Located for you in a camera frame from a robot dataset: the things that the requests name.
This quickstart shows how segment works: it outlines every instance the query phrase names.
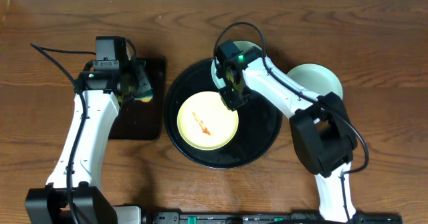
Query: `table surface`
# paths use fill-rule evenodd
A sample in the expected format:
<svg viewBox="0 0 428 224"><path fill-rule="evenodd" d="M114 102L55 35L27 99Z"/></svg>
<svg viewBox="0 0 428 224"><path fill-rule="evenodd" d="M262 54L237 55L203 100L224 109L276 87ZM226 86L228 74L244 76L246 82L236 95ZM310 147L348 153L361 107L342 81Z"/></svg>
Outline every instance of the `table surface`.
<svg viewBox="0 0 428 224"><path fill-rule="evenodd" d="M141 57L167 59L167 88L209 58L235 21L255 23L284 72L330 68L344 86L370 165L350 178L355 207L428 220L428 0L11 0L0 35L0 219L29 223L28 189L43 187L70 127L68 79L30 42L95 50L98 35L130 38ZM247 27L227 34L258 42ZM77 76L91 56L53 56ZM353 166L363 152L354 152ZM199 166L171 143L109 141L102 191L114 205L152 211L284 213L318 209L313 175L297 159L288 121L257 161L228 171Z"/></svg>

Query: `black plate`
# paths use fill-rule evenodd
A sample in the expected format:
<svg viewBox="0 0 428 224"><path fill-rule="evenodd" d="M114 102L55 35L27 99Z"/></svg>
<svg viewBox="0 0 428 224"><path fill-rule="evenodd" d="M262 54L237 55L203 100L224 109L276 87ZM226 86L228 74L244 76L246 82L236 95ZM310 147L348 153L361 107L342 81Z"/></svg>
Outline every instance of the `black plate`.
<svg viewBox="0 0 428 224"><path fill-rule="evenodd" d="M152 86L153 99L147 103L123 103L113 122L109 139L153 140L161 133L166 63L162 59L152 58L138 58L137 61L146 62L144 71Z"/></svg>
<svg viewBox="0 0 428 224"><path fill-rule="evenodd" d="M187 144L179 133L177 115L181 105L193 94L217 92L211 78L212 59L186 69L172 84L165 102L165 128L174 145L187 158L212 168L229 169L251 163L274 143L281 128L282 113L263 96L254 93L238 109L239 125L235 136L216 150L199 150Z"/></svg>

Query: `black cable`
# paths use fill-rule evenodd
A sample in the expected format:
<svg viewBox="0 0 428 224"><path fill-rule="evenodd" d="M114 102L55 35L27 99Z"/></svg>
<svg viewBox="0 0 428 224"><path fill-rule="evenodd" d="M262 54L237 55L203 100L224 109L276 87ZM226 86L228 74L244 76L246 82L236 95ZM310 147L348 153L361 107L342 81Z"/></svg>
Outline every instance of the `black cable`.
<svg viewBox="0 0 428 224"><path fill-rule="evenodd" d="M85 64L85 66L83 67L83 71L90 71L92 66L94 65L94 61L95 60L90 60L88 63Z"/></svg>
<svg viewBox="0 0 428 224"><path fill-rule="evenodd" d="M67 200L68 200L68 205L70 206L70 212L72 214L72 218L74 220L75 224L80 224L79 221L79 217L76 211L76 207L74 205L73 202L73 196L72 196L72 187L73 187L73 180L72 180L72 173L73 173L73 164L74 164L74 156L76 155L76 151L78 148L78 144L79 144L79 140L80 140L80 136L82 135L82 131L83 131L83 127L85 125L85 121L86 121L86 116L87 116L87 108L86 108L86 102L85 102L85 98L83 97L83 93L82 90L79 90L77 85L76 85L76 81L73 79L73 77L67 72L67 70L61 66L60 63L58 63L56 60L54 60L49 54L47 54L46 52L44 52L43 49L45 49L44 47L39 47L33 43L31 43L31 46L34 47L38 52L40 52L41 54L43 54L48 60L50 60L53 64L55 64L66 76L67 78L71 81L71 83L73 84L74 90L77 91L79 97L80 97L80 101L82 102L82 116L81 116L81 120L80 120L80 125L76 134L76 138L74 139L74 143L73 143L73 147L72 150L70 151L70 157L68 159L68 165L67 165L67 175L66 175L66 186L67 186ZM57 50L56 52L60 52L60 53L70 53L71 51L63 51L63 50Z"/></svg>
<svg viewBox="0 0 428 224"><path fill-rule="evenodd" d="M340 174L340 180L342 182L342 196L343 196L343 203L344 203L344 209L345 209L345 213L346 213L346 218L348 219L348 223L350 223L350 217L349 217L349 212L348 212L348 207L346 204L346 193L345 193L345 188L344 188L344 175L346 174L351 174L351 173L357 173L360 171L363 171L367 166L368 166L368 160L369 160L369 153L368 153L368 147L366 142L364 141L364 139L362 138L361 134L358 132L358 130L349 122L347 121L345 118L343 118L342 114L339 113L338 111L336 111L335 109L332 109L322 103L319 103L307 96L305 96L302 92L297 91L296 89L294 89L293 87L289 86L287 83L284 83L283 81L281 81L273 72L272 69L268 67L268 65L266 64L266 53L265 53L265 37L264 35L261 33L260 29L258 27L256 27L254 24L252 23L248 23L248 22L237 22L237 23L232 23L231 25L227 26L219 35L219 37L217 38L217 41L215 42L214 45L214 54L213 54L213 59L214 59L214 64L217 64L217 59L215 57L215 54L217 53L217 47L219 45L220 39L223 37L223 35L229 30L231 29L233 26L236 25L248 25L252 28L254 28L258 33L259 36L261 38L261 59L263 61L263 65L267 71L267 73L269 75L271 75L274 80L278 81L282 86L284 86L285 88L287 88L289 91L291 91L293 94L299 96L300 98L312 103L312 104L318 104L320 105L321 108L323 108L325 111L335 115L335 117L337 117L340 121L342 121L343 123L345 123L345 125L347 125L347 127L349 127L356 135L356 137L358 138L358 140L361 143L361 146L364 150L364 164L356 169L353 170L349 170L349 171L344 171L343 173Z"/></svg>
<svg viewBox="0 0 428 224"><path fill-rule="evenodd" d="M92 52L92 51L70 51L70 50L60 50L60 49L51 49L48 47L40 47L40 49L45 50L45 51L52 51L52 52L56 52L56 53L77 53L77 54L93 54L96 55L96 52Z"/></svg>
<svg viewBox="0 0 428 224"><path fill-rule="evenodd" d="M129 39L126 39L126 42L129 44L129 46L131 46L132 51L133 51L132 57L131 57L131 64L133 66L135 64L135 61L136 61L136 50L135 50L135 46L134 46L134 44Z"/></svg>

